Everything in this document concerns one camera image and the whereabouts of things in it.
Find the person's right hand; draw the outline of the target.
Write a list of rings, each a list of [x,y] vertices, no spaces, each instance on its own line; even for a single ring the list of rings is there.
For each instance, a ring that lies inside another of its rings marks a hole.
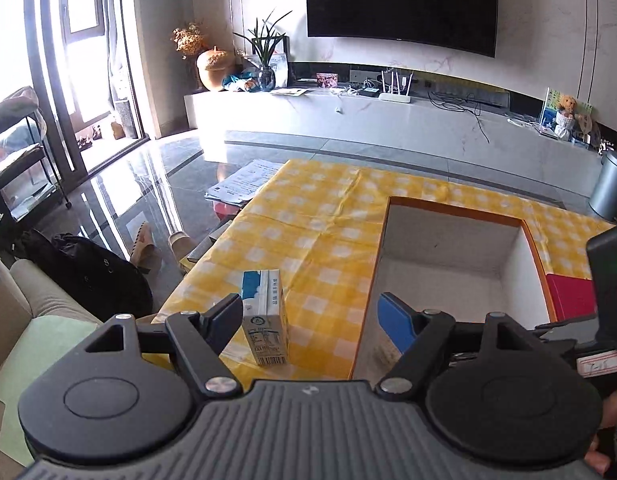
[[[617,426],[617,390],[603,401],[603,418],[599,429],[607,429]],[[599,437],[595,436],[586,456],[585,462],[592,467],[597,474],[603,476],[611,465],[611,458],[598,451]]]

